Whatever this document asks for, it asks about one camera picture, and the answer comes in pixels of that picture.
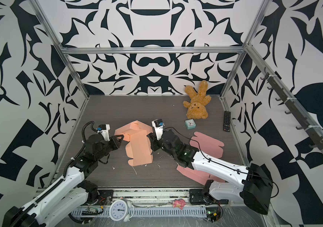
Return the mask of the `orange cardboard box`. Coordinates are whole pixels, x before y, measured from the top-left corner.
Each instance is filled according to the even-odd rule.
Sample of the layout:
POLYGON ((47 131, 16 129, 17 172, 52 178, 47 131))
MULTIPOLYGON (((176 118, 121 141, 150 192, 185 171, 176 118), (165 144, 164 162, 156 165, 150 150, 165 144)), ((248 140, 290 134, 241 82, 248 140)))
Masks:
POLYGON ((152 133, 151 126, 140 121, 133 121, 115 130, 115 135, 124 135, 126 145, 126 155, 130 158, 130 166, 141 166, 151 164, 153 155, 151 143, 147 135, 152 133))

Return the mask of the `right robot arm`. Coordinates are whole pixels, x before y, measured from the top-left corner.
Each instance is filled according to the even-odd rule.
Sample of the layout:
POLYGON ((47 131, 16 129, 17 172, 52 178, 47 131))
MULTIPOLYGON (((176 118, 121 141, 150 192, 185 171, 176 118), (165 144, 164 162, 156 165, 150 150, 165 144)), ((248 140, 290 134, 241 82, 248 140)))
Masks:
POLYGON ((202 171, 232 184, 232 188, 226 189, 215 180, 206 183, 205 193, 208 198, 216 201, 243 201, 251 210, 262 215, 268 214, 274 182, 262 167, 256 164, 237 165, 217 159, 183 143, 171 130, 151 132, 147 137, 152 151, 161 149, 184 168, 202 171))

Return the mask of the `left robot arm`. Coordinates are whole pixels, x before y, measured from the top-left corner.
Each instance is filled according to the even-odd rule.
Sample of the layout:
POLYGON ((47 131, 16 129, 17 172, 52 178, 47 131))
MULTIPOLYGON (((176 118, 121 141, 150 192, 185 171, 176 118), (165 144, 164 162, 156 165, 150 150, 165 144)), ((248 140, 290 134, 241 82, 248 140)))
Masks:
POLYGON ((110 126, 94 122, 82 128, 83 145, 67 163, 63 174, 45 191, 23 205, 12 207, 3 219, 4 227, 54 227, 83 204, 99 200, 98 186, 86 178, 110 152, 120 148, 124 135, 109 135, 110 126))

